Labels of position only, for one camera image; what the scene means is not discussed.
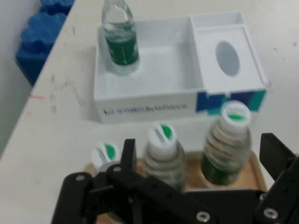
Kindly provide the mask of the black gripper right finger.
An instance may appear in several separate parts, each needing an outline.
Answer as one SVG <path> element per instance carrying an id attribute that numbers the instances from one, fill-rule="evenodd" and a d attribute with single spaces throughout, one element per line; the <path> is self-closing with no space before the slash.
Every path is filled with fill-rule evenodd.
<path id="1" fill-rule="evenodd" d="M 299 222 L 299 157 L 273 133 L 263 133 L 259 160 L 274 183 L 255 210 L 259 224 Z"/>

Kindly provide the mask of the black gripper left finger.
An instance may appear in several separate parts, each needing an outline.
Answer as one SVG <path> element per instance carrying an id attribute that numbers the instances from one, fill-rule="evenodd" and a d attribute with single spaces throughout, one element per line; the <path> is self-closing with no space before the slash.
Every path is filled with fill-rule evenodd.
<path id="1" fill-rule="evenodd" d="M 112 212 L 127 224 L 215 224 L 215 212 L 155 177 L 136 172 L 135 139 L 124 141 L 121 160 L 96 176 L 65 177 L 54 224 L 94 224 Z"/>

